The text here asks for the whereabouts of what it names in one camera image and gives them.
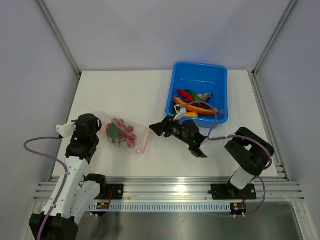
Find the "clear zip top bag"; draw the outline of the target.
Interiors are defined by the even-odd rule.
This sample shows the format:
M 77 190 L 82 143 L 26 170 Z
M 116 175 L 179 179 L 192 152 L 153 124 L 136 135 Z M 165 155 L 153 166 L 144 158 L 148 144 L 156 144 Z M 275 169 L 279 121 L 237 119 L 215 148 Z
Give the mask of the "clear zip top bag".
M 100 141 L 129 149 L 138 155 L 145 153 L 152 136 L 148 127 L 102 111 L 92 114 L 101 121 L 97 134 Z

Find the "red toy grape bunch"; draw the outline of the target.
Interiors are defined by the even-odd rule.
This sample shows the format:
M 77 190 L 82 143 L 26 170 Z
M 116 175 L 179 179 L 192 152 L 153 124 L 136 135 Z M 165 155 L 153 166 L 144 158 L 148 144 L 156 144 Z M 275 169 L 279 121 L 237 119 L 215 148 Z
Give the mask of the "red toy grape bunch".
M 107 139 L 114 145 L 134 149 L 137 135 L 132 125 L 125 124 L 122 118 L 112 118 L 105 126 Z

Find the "orange toy fruit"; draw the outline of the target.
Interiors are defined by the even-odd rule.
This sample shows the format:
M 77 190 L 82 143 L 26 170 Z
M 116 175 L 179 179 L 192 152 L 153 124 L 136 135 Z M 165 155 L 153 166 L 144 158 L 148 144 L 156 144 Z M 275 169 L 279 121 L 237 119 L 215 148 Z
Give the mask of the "orange toy fruit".
M 195 112 L 187 112 L 185 115 L 185 117 L 191 117 L 191 118 L 197 118 L 199 115 Z

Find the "orange toy croissant bread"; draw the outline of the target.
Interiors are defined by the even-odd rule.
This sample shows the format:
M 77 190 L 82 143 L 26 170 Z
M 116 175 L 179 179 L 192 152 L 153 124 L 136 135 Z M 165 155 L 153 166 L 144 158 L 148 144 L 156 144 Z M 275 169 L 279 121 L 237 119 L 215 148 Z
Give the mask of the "orange toy croissant bread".
M 176 96 L 173 98 L 173 101 L 176 105 L 187 105 L 189 102 L 187 100 L 182 100 L 180 97 Z M 201 115 L 209 115 L 212 116 L 215 113 L 218 114 L 219 110 L 217 108 L 212 109 L 211 107 L 202 104 L 198 105 L 197 103 L 193 103 L 186 107 L 186 110 L 189 112 L 201 114 Z

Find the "red toy chili pepper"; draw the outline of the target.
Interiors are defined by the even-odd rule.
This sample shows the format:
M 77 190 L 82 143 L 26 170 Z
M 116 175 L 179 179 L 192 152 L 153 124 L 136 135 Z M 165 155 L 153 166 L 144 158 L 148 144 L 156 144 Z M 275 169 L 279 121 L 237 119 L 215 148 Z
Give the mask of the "red toy chili pepper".
M 179 95 L 184 97 L 189 102 L 193 102 L 194 101 L 194 98 L 192 97 L 192 95 L 190 93 L 188 93 L 187 91 L 185 91 L 185 90 L 180 88 L 180 89 L 177 90 L 177 92 L 178 92 Z

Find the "green toy chili pepper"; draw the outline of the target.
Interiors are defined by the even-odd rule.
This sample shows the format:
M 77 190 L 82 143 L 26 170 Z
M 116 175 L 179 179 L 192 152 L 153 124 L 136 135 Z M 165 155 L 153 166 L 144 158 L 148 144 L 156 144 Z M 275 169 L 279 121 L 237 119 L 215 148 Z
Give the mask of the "green toy chili pepper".
M 185 89 L 184 91 L 186 92 L 186 96 L 185 96 L 186 100 L 188 100 L 190 103 L 196 102 L 196 104 L 198 104 L 199 106 L 201 105 L 200 98 L 193 90 Z

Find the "grey toy fish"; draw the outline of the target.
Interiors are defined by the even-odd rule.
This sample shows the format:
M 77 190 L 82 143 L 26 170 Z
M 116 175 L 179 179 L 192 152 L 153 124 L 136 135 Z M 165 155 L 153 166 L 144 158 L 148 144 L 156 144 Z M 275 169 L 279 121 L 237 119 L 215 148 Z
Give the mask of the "grey toy fish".
M 213 93 L 201 93 L 197 95 L 199 100 L 202 102 L 208 102 L 213 96 Z

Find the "blue plastic bin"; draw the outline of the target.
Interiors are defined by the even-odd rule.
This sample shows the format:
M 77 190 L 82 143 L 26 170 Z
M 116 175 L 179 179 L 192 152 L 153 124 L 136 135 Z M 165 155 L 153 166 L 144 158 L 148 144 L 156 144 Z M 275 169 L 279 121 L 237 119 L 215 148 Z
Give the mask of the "blue plastic bin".
M 174 97 L 186 98 L 178 94 L 178 90 L 192 90 L 196 94 L 213 94 L 208 104 L 218 110 L 217 116 L 199 114 L 193 118 L 199 128 L 211 128 L 222 125 L 228 120 L 228 70 L 224 66 L 196 63 L 176 62 L 173 66 L 171 83 L 165 107 L 168 116 L 175 115 Z

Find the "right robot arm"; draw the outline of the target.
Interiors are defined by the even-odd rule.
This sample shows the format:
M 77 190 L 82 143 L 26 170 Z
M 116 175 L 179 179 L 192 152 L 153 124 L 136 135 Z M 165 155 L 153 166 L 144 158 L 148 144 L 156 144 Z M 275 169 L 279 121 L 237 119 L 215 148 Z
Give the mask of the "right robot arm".
M 193 120 L 180 123 L 166 116 L 159 123 L 149 127 L 159 137 L 175 137 L 188 145 L 188 150 L 197 158 L 209 158 L 218 154 L 229 154 L 239 165 L 227 183 L 213 184 L 211 194 L 214 200 L 255 200 L 252 180 L 272 165 L 275 149 L 246 127 L 240 127 L 234 134 L 209 138 L 200 133 Z

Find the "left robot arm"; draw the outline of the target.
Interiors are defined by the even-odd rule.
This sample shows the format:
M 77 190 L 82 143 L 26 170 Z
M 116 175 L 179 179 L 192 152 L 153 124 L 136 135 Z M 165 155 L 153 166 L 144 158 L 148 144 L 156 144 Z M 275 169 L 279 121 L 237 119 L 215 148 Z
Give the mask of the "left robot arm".
M 52 195 L 40 213 L 29 219 L 36 240 L 75 240 L 79 222 L 95 198 L 108 194 L 104 175 L 88 174 L 83 177 L 97 150 L 102 122 L 91 113 L 64 125 L 57 125 L 60 138 L 70 137 L 65 161 L 56 160 L 64 173 L 60 176 Z

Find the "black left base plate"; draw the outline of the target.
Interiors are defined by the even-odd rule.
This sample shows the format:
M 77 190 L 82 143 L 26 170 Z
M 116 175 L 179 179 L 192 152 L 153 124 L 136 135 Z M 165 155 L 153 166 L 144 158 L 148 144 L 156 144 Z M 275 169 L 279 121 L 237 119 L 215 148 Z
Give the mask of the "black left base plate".
M 111 200 L 122 200 L 124 195 L 124 185 L 120 183 L 109 183 L 107 185 L 107 196 L 111 197 Z

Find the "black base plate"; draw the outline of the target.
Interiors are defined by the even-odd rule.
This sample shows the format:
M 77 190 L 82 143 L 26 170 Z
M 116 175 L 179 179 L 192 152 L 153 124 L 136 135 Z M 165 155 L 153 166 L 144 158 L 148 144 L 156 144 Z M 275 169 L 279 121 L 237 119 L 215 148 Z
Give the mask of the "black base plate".
M 109 183 L 107 185 L 107 196 L 111 197 L 111 200 L 122 200 L 124 195 L 124 185 L 120 183 Z
M 208 193 L 213 200 L 256 200 L 257 194 L 253 184 L 247 184 L 244 189 L 238 189 L 229 183 L 215 183 Z

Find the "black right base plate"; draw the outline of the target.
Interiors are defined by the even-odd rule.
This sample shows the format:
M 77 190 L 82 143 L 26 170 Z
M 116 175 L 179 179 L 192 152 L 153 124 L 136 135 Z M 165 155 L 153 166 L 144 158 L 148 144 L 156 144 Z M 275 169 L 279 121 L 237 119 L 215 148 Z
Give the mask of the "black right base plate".
M 256 200 L 257 194 L 253 184 L 247 184 L 244 189 L 238 189 L 229 183 L 215 183 L 208 193 L 213 200 Z

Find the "aluminium frame post left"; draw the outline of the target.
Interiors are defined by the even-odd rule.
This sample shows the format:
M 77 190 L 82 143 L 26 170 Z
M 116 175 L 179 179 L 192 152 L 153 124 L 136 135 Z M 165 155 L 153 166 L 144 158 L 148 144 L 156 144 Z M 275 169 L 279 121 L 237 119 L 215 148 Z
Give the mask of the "aluminium frame post left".
M 56 24 L 55 19 L 53 18 L 46 2 L 44 0 L 36 0 L 35 1 L 37 3 L 37 5 L 39 6 L 40 11 L 43 13 L 47 24 L 49 26 L 49 28 L 51 29 L 54 37 L 56 38 L 59 46 L 61 47 L 66 59 L 68 60 L 70 66 L 72 67 L 74 73 L 76 74 L 76 76 L 78 78 L 81 77 L 82 71 L 80 70 L 78 64 L 76 63 L 71 51 L 69 50 L 59 28 L 58 25 Z

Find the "aluminium frame post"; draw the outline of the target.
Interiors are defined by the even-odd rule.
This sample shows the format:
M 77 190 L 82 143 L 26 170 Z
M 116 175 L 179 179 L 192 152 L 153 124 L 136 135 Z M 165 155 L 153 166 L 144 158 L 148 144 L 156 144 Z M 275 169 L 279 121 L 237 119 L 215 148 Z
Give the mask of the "aluminium frame post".
M 71 51 L 69 50 L 59 28 L 58 25 L 56 24 L 55 19 L 53 18 L 46 2 L 44 0 L 36 0 L 35 1 L 37 3 L 37 5 L 39 6 L 40 11 L 43 13 L 47 24 L 49 26 L 49 28 L 51 29 L 54 37 L 56 38 L 59 46 L 61 47 L 66 59 L 68 60 L 70 66 L 72 67 L 74 73 L 76 74 L 76 76 L 78 78 L 81 77 L 82 71 L 80 70 L 78 64 L 76 63 Z
M 277 23 L 270 39 L 268 40 L 261 56 L 259 57 L 254 69 L 252 70 L 252 74 L 255 77 L 258 72 L 260 71 L 262 65 L 264 64 L 265 60 L 267 59 L 270 51 L 272 50 L 273 46 L 275 45 L 279 35 L 281 34 L 283 28 L 285 27 L 286 23 L 288 22 L 292 12 L 294 11 L 296 5 L 298 4 L 299 0 L 290 0 L 287 7 L 285 8 L 279 22 Z

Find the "aluminium frame post right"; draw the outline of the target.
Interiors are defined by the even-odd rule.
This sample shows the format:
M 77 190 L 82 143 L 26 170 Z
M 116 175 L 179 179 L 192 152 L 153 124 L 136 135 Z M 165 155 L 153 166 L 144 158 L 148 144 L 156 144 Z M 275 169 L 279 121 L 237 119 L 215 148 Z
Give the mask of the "aluminium frame post right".
M 298 4 L 299 0 L 290 0 L 287 7 L 285 8 L 279 22 L 277 23 L 270 39 L 268 40 L 261 56 L 259 57 L 254 69 L 252 70 L 252 74 L 255 77 L 258 72 L 260 71 L 262 65 L 264 64 L 265 60 L 267 59 L 270 51 L 272 50 L 273 46 L 275 45 L 279 35 L 281 34 L 283 28 L 285 27 L 286 23 L 288 22 L 292 12 L 294 11 L 296 5 Z

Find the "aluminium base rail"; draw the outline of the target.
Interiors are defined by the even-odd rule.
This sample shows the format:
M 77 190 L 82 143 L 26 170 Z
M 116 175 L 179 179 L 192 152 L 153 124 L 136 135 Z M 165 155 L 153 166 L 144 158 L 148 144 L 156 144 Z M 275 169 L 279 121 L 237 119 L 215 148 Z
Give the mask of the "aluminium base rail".
M 109 184 L 123 184 L 123 201 L 132 202 L 204 202 L 211 201 L 214 178 L 110 178 Z M 305 195 L 300 184 L 285 179 L 264 178 L 268 202 L 303 202 Z

